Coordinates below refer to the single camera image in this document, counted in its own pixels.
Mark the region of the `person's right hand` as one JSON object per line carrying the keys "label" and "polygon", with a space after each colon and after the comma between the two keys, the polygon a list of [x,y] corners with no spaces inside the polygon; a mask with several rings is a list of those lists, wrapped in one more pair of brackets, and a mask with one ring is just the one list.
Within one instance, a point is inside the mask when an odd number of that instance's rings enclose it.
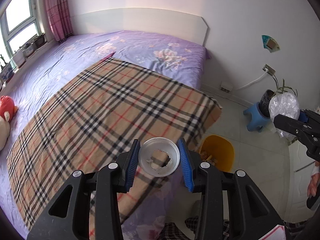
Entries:
{"label": "person's right hand", "polygon": [[315,166],[311,172],[311,179],[308,185],[307,196],[314,197],[317,193],[317,187],[319,185],[319,162],[315,162]]}

